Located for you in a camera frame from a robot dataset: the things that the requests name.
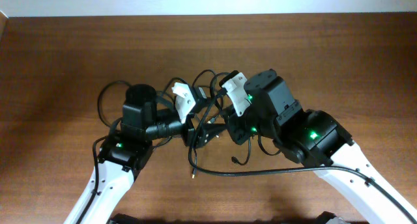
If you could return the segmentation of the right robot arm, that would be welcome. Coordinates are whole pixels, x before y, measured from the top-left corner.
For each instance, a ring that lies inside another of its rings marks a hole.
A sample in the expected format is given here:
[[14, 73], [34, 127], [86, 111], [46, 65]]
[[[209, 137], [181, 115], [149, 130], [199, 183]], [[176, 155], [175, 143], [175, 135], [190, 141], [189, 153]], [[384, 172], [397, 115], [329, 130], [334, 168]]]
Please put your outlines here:
[[369, 223], [415, 223], [416, 209], [365, 157], [331, 115], [303, 110], [274, 70], [250, 79], [234, 71], [220, 81], [232, 101], [225, 116], [233, 141], [269, 138], [288, 160], [312, 168]]

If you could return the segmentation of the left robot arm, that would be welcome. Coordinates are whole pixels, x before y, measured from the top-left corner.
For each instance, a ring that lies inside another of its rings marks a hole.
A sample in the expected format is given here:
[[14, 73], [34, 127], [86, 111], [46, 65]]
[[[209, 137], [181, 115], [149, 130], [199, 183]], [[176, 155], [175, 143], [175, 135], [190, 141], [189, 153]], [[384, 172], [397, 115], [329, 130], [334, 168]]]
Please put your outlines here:
[[202, 147], [224, 130], [224, 124], [207, 123], [196, 130], [190, 118], [159, 96], [154, 87], [130, 86], [122, 117], [110, 125], [106, 136], [93, 143], [93, 172], [66, 223], [107, 223], [156, 149], [155, 139], [179, 135], [187, 147], [193, 139]]

